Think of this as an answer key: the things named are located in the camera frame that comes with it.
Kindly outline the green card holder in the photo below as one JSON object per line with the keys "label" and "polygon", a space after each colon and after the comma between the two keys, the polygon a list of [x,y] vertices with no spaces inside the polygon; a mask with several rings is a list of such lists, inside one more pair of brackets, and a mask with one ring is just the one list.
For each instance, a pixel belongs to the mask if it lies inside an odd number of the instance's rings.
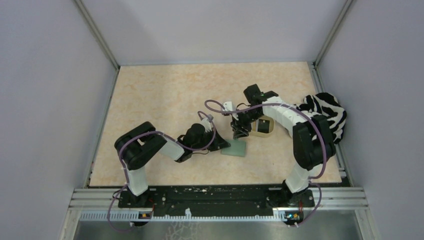
{"label": "green card holder", "polygon": [[244,158],[247,154],[247,142],[238,139],[227,139],[229,147],[222,148],[220,153],[225,156]]}

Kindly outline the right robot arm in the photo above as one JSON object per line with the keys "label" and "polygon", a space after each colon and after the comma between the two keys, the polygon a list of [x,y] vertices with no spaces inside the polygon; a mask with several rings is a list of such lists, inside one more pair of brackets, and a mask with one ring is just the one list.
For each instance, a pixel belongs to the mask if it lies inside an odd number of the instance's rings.
{"label": "right robot arm", "polygon": [[328,159],[335,154],[328,121],[322,114],[301,112],[294,105],[284,102],[274,91],[262,92],[257,84],[248,86],[243,93],[249,108],[232,114],[233,138],[249,136],[252,123],[263,116],[288,131],[293,140],[295,164],[289,177],[282,182],[281,199],[287,206],[295,206],[310,180],[323,175]]}

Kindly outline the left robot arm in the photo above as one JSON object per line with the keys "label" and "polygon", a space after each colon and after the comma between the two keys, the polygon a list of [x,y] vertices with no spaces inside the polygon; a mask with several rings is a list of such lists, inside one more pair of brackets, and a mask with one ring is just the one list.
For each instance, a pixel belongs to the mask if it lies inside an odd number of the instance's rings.
{"label": "left robot arm", "polygon": [[161,154],[182,163],[191,158],[194,152],[215,152],[230,146],[207,119],[192,124],[186,133],[177,139],[157,131],[151,122],[146,121],[119,137],[114,143],[124,169],[126,187],[131,193],[130,200],[138,207],[146,206],[150,200],[145,165],[155,155]]}

